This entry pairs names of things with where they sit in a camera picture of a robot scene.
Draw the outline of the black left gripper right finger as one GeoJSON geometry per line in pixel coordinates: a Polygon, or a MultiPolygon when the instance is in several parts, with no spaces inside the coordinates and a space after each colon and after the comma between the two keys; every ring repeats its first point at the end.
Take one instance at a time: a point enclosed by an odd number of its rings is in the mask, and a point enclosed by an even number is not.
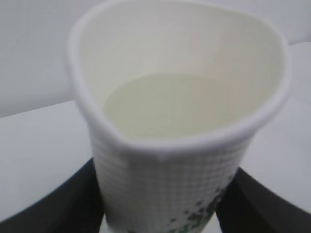
{"type": "Polygon", "coordinates": [[[309,233],[311,215],[238,169],[216,209],[224,233],[309,233]]]}

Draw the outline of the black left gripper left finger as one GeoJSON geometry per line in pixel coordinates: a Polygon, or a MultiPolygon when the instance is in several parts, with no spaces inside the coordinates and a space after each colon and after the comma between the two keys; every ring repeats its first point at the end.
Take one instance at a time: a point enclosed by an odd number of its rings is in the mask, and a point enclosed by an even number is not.
{"type": "Polygon", "coordinates": [[[25,210],[0,222],[2,233],[97,233],[104,216],[93,160],[25,210]]]}

